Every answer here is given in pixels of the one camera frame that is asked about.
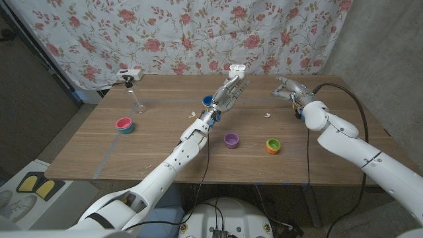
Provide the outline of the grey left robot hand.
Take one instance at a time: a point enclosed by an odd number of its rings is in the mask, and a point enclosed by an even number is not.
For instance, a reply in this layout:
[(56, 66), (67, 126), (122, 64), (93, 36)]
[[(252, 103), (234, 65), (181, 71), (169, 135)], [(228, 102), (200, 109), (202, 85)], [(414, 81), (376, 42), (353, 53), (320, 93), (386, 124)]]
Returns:
[(239, 75), (227, 77), (222, 86), (215, 92), (210, 107), (201, 114), (200, 119), (207, 124), (219, 121), (221, 116), (230, 111), (250, 81), (241, 79)]

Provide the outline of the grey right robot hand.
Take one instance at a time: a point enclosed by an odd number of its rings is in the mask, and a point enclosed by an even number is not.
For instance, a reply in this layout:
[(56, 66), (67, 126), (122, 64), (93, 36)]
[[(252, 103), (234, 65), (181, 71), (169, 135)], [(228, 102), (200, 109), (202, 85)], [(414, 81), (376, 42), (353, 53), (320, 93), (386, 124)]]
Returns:
[(312, 91), (301, 83), (286, 77), (277, 77), (276, 81), (279, 81), (282, 84), (271, 92), (273, 97), (291, 101), (300, 106), (306, 106), (307, 104), (315, 101)]

